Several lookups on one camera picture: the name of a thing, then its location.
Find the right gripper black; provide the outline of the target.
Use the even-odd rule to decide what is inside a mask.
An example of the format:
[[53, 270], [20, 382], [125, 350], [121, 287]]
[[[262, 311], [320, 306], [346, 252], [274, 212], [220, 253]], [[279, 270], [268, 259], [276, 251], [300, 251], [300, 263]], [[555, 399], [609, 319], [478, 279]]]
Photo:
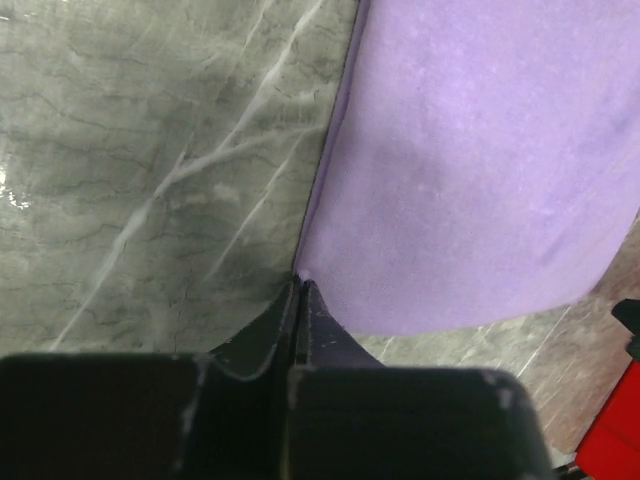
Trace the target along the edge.
[[633, 360], [640, 360], [640, 300], [624, 299], [613, 307], [611, 314], [631, 333], [627, 353]]

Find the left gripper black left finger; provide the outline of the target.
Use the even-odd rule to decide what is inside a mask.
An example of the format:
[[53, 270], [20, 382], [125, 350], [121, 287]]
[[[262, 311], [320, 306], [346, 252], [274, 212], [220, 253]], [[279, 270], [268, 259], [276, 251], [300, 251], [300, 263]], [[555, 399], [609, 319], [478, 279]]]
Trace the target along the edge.
[[1, 361], [5, 479], [275, 479], [300, 283], [231, 339], [186, 353]]

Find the purple t-shirt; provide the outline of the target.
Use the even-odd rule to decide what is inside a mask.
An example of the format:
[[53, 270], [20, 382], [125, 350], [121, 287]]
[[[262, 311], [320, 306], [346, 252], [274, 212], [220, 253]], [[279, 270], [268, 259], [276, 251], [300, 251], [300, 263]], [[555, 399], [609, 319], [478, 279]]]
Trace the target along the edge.
[[586, 296], [639, 207], [635, 1], [364, 1], [296, 259], [350, 333]]

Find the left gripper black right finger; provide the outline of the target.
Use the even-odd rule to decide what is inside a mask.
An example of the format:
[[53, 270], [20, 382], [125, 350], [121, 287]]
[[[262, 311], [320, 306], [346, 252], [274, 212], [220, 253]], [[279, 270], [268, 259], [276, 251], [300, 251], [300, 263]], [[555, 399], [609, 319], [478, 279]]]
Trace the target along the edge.
[[387, 367], [301, 291], [288, 374], [288, 479], [551, 479], [532, 401], [488, 368]]

